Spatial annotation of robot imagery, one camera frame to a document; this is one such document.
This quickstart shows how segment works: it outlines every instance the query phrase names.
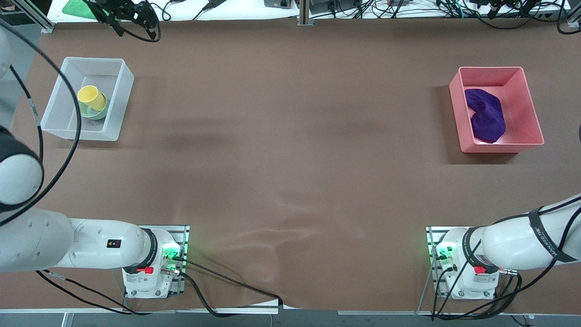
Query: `gray floor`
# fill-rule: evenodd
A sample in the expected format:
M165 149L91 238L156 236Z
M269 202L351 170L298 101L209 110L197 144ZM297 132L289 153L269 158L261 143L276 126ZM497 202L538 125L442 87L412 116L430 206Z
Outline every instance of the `gray floor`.
M34 25L16 27L19 32L35 44L40 38L40 28ZM25 78L34 58L33 50L21 41L11 38L12 47L18 54L13 65ZM22 91L11 73L0 81L0 125L9 126L16 104ZM427 317L410 317L399 315L357 315L343 316L336 311L313 310L280 310L273 316L273 326L340 326L340 327L376 327L376 326L473 326L473 327L512 327L518 325L510 317L495 317L485 321L438 321L431 322ZM0 327L58 327L62 314L0 314ZM537 327L578 327L581 317L536 317L532 323ZM209 314L153 314L147 317L129 317L116 314L76 314L74 327L182 327L182 326L236 326L236 327L269 327L268 315L240 315L232 318L214 318Z

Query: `white plastic bin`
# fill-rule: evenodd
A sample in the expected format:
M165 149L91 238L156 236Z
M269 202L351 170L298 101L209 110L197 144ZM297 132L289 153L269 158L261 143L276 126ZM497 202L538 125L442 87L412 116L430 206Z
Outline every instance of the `white plastic bin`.
M76 94L81 87L94 85L107 97L109 111L105 118L91 120L81 117L81 139L117 141L134 76L123 59L66 57L61 70ZM41 128L50 134L73 139L76 116L71 94L59 76L52 89Z

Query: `pink plastic bin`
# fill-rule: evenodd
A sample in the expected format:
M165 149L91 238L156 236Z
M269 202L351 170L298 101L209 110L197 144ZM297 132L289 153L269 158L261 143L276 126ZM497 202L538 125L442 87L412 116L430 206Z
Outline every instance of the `pink plastic bin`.
M474 137L464 90L480 88L495 95L503 108L506 132L495 143ZM450 95L462 152L516 153L544 143L525 72L521 67L460 67Z

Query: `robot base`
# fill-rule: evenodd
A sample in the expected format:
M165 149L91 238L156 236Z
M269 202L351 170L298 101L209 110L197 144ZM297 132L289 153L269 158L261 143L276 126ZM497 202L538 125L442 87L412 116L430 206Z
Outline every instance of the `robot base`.
M434 229L442 230L443 228L434 227ZM445 281L440 281L439 297L446 296L445 294L451 289L466 263L466 256L462 250L462 239L467 230L466 228L452 228L441 238L440 243L432 247L433 258L446 256L446 259L436 260L434 280L440 276L442 271L448 268L452 269L452 271L444 273ZM498 272L476 273L474 267L468 264L452 289L451 297L455 300L493 300L497 286Z
M123 270L123 283L128 298L166 298L175 275L176 262L168 259L180 253L180 246L171 234L161 228L152 228L157 238L157 252L150 265L152 273L144 271L129 274Z

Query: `red button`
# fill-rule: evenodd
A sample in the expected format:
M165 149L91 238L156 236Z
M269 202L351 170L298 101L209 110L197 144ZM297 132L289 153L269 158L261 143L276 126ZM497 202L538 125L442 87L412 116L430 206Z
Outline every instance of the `red button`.
M485 273L486 272L486 268L481 267L481 266L476 266L476 267L474 267L474 272L475 273Z
M153 267L146 267L146 268L138 268L136 271L142 271L145 273L153 273Z

